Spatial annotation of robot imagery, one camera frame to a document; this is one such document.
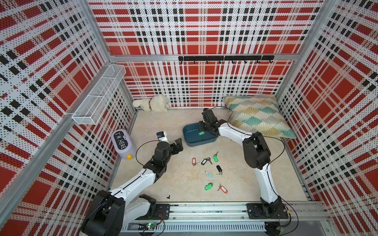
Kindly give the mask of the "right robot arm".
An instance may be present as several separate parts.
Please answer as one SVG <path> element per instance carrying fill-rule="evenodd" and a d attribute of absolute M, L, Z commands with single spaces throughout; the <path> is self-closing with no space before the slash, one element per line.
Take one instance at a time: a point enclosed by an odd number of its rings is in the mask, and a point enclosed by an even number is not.
<path fill-rule="evenodd" d="M 216 136 L 226 137 L 243 148 L 246 163 L 254 169 L 260 187 L 262 214 L 271 218 L 282 208 L 282 198 L 277 193 L 271 174 L 271 151 L 264 136 L 259 133 L 247 134 L 233 127 L 225 120 L 210 122 L 200 121 L 199 130 Z"/>

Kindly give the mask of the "black key tag with key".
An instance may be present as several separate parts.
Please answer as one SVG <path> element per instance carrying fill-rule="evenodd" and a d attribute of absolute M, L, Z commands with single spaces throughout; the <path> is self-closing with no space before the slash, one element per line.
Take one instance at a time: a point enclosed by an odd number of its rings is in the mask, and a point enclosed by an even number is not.
<path fill-rule="evenodd" d="M 216 168 L 217 168 L 217 173 L 216 173 L 216 175 L 218 175 L 218 176 L 222 176 L 223 175 L 223 171 L 222 171 L 222 168 L 220 167 L 220 165 L 217 165 L 216 166 Z"/>

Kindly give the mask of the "light mint key tag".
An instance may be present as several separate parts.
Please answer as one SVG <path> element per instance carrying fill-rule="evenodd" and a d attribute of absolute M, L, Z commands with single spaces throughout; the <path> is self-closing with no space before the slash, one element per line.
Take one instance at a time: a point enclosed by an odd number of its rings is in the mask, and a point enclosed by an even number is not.
<path fill-rule="evenodd" d="M 207 171 L 205 171 L 205 172 L 202 172 L 203 174 L 205 174 L 209 179 L 214 179 L 215 178 L 215 176 L 214 175 L 212 175 L 211 173 L 209 173 L 209 172 L 207 172 Z"/>

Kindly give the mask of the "red key tag with key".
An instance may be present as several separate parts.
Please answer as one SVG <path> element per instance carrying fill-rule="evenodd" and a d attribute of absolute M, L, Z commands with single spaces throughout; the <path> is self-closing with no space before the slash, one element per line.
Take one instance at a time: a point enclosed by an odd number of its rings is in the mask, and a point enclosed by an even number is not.
<path fill-rule="evenodd" d="M 218 191 L 222 191 L 224 194 L 228 193 L 228 190 L 221 184 L 218 187 Z"/>

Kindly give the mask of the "green key tag with key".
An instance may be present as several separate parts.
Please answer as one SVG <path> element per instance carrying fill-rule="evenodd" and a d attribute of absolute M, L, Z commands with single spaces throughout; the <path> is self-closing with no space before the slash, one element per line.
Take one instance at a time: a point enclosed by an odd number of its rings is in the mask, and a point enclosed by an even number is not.
<path fill-rule="evenodd" d="M 213 155 L 213 160 L 218 163 L 219 159 L 218 159 L 218 152 L 216 152 L 214 155 Z"/>

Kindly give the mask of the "black tag with white label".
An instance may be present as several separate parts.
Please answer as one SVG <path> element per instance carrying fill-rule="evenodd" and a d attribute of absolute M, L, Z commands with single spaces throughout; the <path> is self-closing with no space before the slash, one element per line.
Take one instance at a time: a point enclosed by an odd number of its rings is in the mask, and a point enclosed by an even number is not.
<path fill-rule="evenodd" d="M 209 162 L 210 164 L 213 164 L 212 161 L 211 161 L 211 158 L 208 157 L 208 158 L 205 158 L 205 159 L 202 160 L 201 165 L 205 165 L 207 162 Z"/>

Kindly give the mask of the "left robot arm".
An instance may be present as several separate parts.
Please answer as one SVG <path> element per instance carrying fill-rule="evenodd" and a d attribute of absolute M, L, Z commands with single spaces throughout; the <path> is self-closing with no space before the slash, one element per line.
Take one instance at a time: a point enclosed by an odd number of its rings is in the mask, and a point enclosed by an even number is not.
<path fill-rule="evenodd" d="M 163 138 L 157 141 L 155 153 L 141 171 L 128 182 L 109 192 L 102 190 L 80 227 L 88 236 L 117 236 L 123 226 L 140 217 L 154 217 L 156 199 L 142 194 L 166 172 L 171 156 L 183 151 L 182 139 L 169 144 Z"/>

